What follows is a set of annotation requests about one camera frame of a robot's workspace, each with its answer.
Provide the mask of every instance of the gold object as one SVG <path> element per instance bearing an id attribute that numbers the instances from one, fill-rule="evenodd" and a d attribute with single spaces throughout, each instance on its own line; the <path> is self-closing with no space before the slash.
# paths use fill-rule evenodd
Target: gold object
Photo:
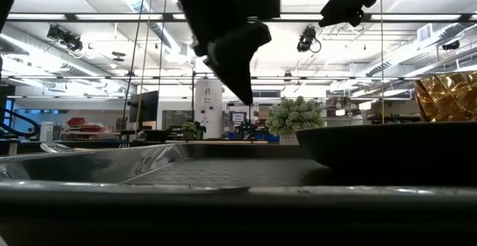
<path id="1" fill-rule="evenodd" d="M 423 78 L 414 88 L 423 121 L 477 121 L 476 71 Z"/>

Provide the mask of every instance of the white cylindrical tank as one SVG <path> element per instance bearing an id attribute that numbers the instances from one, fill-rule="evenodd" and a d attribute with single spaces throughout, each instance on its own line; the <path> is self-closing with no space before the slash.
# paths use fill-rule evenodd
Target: white cylindrical tank
<path id="1" fill-rule="evenodd" d="M 222 82 L 204 79 L 195 86 L 195 121 L 207 128 L 204 139 L 222 137 Z"/>
<path id="2" fill-rule="evenodd" d="M 42 122 L 40 125 L 40 142 L 53 141 L 53 122 Z"/>

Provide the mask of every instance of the black bowl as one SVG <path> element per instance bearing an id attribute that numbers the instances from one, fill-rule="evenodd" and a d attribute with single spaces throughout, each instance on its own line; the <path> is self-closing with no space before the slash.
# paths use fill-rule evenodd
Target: black bowl
<path id="1" fill-rule="evenodd" d="M 476 130 L 477 122 L 384 124 L 302 130 L 297 137 L 333 170 L 452 176 L 477 169 Z"/>

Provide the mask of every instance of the potted plant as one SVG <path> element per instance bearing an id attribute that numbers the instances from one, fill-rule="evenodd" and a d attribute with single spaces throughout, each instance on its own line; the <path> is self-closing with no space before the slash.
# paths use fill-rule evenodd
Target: potted plant
<path id="1" fill-rule="evenodd" d="M 271 108 L 265 125 L 271 134 L 280 136 L 281 145 L 298 145 L 297 131 L 324 126 L 321 111 L 316 102 L 305 101 L 302 96 L 296 101 L 283 98 Z"/>
<path id="2" fill-rule="evenodd" d="M 195 127 L 194 122 L 184 122 L 184 124 L 182 124 L 181 129 L 182 129 L 183 138 L 185 140 L 195 139 L 194 133 L 197 130 L 197 127 Z"/>

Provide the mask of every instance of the green plant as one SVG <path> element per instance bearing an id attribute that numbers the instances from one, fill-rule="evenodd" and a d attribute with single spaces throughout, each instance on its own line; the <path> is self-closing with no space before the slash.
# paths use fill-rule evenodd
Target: green plant
<path id="1" fill-rule="evenodd" d="M 314 101 L 305 101 L 300 96 L 296 101 L 283 98 L 280 104 L 270 110 L 265 123 L 273 135 L 290 135 L 299 130 L 323 127 L 322 109 Z"/>
<path id="2" fill-rule="evenodd" d="M 194 122 L 184 122 L 181 127 L 183 132 L 195 132 L 197 127 L 195 127 Z"/>

